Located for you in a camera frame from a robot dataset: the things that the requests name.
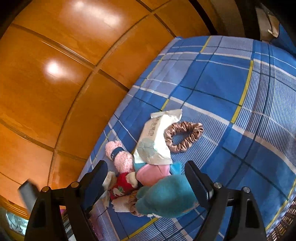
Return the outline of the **white small cloth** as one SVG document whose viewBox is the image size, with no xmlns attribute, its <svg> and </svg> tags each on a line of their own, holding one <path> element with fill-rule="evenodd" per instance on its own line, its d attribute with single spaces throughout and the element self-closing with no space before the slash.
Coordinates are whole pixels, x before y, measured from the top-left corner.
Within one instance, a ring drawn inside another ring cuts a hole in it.
<svg viewBox="0 0 296 241">
<path fill-rule="evenodd" d="M 113 205 L 113 209 L 117 213 L 127 213 L 130 212 L 130 196 L 121 196 L 114 200 L 112 200 L 111 204 Z"/>
</svg>

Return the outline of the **teal and pink plush toy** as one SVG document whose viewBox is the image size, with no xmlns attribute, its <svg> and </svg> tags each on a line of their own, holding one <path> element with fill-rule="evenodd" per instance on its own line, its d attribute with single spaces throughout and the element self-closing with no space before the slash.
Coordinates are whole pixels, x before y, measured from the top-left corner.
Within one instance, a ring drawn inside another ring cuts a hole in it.
<svg viewBox="0 0 296 241">
<path fill-rule="evenodd" d="M 134 205 L 138 214 L 177 218 L 198 206 L 180 162 L 168 165 L 134 163 L 134 169 L 142 185 Z"/>
</svg>

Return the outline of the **red fabric item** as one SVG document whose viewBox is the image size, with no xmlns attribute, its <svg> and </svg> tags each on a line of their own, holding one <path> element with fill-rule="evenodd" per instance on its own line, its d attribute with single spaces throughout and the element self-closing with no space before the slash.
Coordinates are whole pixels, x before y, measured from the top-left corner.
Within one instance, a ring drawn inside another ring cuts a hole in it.
<svg viewBox="0 0 296 241">
<path fill-rule="evenodd" d="M 116 184 L 110 190 L 110 198 L 114 200 L 118 197 L 130 195 L 137 188 L 138 180 L 135 172 L 120 173 L 117 176 Z"/>
</svg>

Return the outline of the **small brown scrunchie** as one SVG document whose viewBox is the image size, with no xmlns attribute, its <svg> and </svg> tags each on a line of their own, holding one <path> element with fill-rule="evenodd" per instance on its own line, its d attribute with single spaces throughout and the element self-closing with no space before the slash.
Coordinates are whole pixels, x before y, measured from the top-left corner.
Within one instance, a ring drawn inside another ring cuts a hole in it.
<svg viewBox="0 0 296 241">
<path fill-rule="evenodd" d="M 134 190 L 130 195 L 128 199 L 128 206 L 129 206 L 129 211 L 132 215 L 137 216 L 137 217 L 143 217 L 143 214 L 140 214 L 136 207 L 135 204 L 137 202 L 137 192 L 138 190 Z"/>
</svg>

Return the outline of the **brown satin scrunchie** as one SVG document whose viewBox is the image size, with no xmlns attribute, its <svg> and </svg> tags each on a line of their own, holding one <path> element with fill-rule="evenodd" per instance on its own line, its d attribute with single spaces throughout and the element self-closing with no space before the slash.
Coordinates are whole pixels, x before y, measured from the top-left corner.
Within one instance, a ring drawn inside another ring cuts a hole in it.
<svg viewBox="0 0 296 241">
<path fill-rule="evenodd" d="M 173 153 L 186 152 L 203 135 L 201 123 L 181 121 L 171 124 L 164 132 L 169 150 Z"/>
</svg>

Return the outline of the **wicker basket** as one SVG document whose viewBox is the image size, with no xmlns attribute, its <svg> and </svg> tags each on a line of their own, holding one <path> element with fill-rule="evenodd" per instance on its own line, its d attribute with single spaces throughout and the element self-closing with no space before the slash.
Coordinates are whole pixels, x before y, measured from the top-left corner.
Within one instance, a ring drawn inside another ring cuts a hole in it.
<svg viewBox="0 0 296 241">
<path fill-rule="evenodd" d="M 295 208 L 289 208 L 280 222 L 275 226 L 267 236 L 267 240 L 281 240 L 287 234 L 288 229 L 292 228 L 292 222 L 295 221 Z"/>
</svg>

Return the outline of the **blue plaid bed sheet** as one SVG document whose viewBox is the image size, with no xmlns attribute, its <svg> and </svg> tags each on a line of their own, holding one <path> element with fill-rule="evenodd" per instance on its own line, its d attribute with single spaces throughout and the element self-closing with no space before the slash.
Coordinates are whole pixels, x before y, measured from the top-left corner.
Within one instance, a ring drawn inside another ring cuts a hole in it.
<svg viewBox="0 0 296 241">
<path fill-rule="evenodd" d="M 228 188 L 249 187 L 268 236 L 295 208 L 295 58 L 246 38 L 173 39 L 107 122 L 83 173 L 106 160 L 107 142 L 133 151 L 151 113 L 179 108 L 204 133 L 173 160 L 194 161 Z"/>
</svg>

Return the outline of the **wooden wardrobe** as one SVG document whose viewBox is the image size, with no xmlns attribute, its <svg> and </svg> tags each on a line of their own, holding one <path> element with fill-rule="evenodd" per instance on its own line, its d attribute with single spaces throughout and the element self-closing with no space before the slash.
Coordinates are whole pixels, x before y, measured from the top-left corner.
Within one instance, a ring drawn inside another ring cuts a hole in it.
<svg viewBox="0 0 296 241">
<path fill-rule="evenodd" d="M 111 115 L 176 36 L 208 35 L 189 1 L 32 1 L 1 38 L 1 196 L 76 180 Z"/>
</svg>

